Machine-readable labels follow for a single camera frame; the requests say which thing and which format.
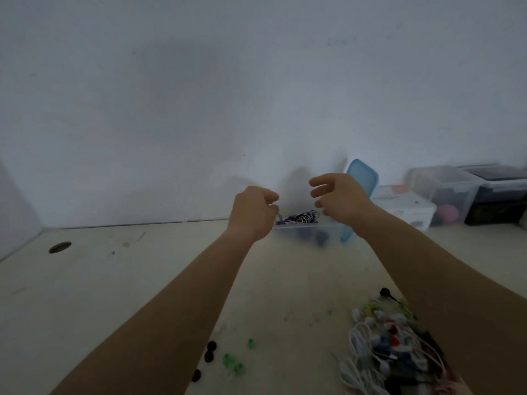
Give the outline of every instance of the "pink ball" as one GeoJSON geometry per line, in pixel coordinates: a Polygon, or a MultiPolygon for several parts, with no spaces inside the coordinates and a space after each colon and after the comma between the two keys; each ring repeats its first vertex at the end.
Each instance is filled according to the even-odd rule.
{"type": "Polygon", "coordinates": [[[443,219],[444,224],[452,224],[459,219],[459,210],[453,205],[438,206],[436,213],[443,219]]]}

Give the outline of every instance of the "person's right hand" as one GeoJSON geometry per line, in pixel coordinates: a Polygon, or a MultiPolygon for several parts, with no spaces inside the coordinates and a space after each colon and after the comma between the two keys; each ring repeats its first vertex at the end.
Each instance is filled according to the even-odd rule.
{"type": "Polygon", "coordinates": [[[375,208],[360,184],[346,173],[326,173],[313,177],[309,184],[317,187],[311,196],[320,197],[315,206],[324,208],[323,214],[348,226],[375,208]]]}

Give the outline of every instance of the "blue plastic lid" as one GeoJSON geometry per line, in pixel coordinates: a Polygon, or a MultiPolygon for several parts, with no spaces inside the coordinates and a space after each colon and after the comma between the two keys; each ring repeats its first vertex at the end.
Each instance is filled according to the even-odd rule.
{"type": "MultiPolygon", "coordinates": [[[[379,184],[379,174],[371,167],[366,165],[360,159],[354,159],[348,166],[346,173],[353,177],[358,184],[363,188],[368,197],[372,197],[373,192],[379,184]]],[[[340,241],[347,242],[353,235],[353,229],[349,226],[344,226],[342,237],[340,241]]]]}

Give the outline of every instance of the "pile of earphones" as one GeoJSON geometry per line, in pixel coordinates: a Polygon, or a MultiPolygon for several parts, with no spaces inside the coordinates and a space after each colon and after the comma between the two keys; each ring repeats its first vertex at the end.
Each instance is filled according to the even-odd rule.
{"type": "Polygon", "coordinates": [[[347,388],[365,395],[396,395],[402,386],[418,393],[453,395],[453,377],[442,352],[404,300],[383,288],[370,294],[348,333],[351,356],[339,364],[347,388]]]}

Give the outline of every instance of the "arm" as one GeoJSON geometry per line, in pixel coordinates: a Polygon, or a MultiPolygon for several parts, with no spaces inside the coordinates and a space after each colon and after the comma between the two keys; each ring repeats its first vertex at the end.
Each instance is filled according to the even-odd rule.
{"type": "Polygon", "coordinates": [[[55,388],[59,394],[182,394],[243,259],[273,228],[278,194],[247,187],[227,230],[55,388]]]}
{"type": "Polygon", "coordinates": [[[472,391],[525,392],[527,300],[381,210],[345,174],[310,180],[315,206],[351,226],[382,262],[472,391]]]}

